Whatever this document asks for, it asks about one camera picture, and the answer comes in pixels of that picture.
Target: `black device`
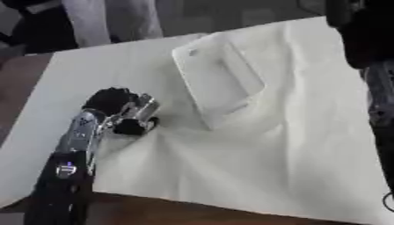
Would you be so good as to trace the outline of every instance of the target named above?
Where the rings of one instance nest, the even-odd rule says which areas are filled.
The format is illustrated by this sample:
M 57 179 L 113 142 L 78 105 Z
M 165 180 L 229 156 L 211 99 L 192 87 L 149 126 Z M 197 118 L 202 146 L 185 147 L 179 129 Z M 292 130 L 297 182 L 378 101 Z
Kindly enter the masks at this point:
M 349 65 L 360 70 L 368 85 L 370 125 L 394 193 L 394 1 L 326 0 L 325 6 L 328 24 L 342 36 Z
M 47 160 L 25 212 L 25 225 L 83 225 L 95 171 L 95 154 L 108 132 L 141 137 L 158 123 L 159 103 L 128 89 L 97 92 L 72 120 Z

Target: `gray pants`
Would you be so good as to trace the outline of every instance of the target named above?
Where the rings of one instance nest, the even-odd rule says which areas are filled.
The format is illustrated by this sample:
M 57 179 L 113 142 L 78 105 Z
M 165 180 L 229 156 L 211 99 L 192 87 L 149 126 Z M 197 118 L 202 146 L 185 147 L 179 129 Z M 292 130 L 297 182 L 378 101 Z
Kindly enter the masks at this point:
M 121 7 L 126 7 L 126 11 L 133 14 L 130 18 L 137 18 L 138 34 L 136 36 L 142 39 L 163 36 L 157 16 L 156 0 L 107 0 L 111 4 L 110 1 L 116 1 Z M 80 47 L 111 43 L 106 21 L 106 0 L 62 0 L 62 3 L 74 27 Z

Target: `floor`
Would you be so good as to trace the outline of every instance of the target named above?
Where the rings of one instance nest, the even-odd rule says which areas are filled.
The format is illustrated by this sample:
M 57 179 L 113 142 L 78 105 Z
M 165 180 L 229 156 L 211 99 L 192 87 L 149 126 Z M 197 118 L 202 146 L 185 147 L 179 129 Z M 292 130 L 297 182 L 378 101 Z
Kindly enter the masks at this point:
M 106 0 L 109 27 L 121 41 L 132 39 L 129 20 L 118 0 Z M 165 36 L 212 33 L 274 21 L 314 17 L 324 11 L 323 0 L 304 0 L 303 11 L 296 0 L 157 0 L 157 10 Z M 11 33 L 19 15 L 0 4 L 0 32 Z M 0 43 L 0 50 L 6 46 Z M 1 214 L 1 224 L 22 224 L 21 214 Z

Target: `white plastic tray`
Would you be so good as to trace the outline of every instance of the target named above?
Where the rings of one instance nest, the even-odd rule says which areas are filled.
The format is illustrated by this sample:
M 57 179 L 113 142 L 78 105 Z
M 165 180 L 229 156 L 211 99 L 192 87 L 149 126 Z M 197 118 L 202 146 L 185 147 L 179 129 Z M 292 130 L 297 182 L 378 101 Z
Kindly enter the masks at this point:
M 172 56 L 210 129 L 247 110 L 251 97 L 264 89 L 261 78 L 224 33 L 178 47 Z

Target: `metal robotic arm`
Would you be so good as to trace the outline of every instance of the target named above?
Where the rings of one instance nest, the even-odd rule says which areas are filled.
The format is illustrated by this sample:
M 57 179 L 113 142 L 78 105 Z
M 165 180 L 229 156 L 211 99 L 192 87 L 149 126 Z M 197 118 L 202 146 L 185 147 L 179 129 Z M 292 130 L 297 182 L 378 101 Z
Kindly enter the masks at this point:
M 342 36 L 347 62 L 369 87 L 370 125 L 394 193 L 394 1 L 326 0 L 325 8 L 328 24 Z
M 95 171 L 95 155 L 108 132 L 140 137 L 158 123 L 158 102 L 128 89 L 97 92 L 72 120 L 48 158 L 29 198 L 25 225 L 83 225 Z

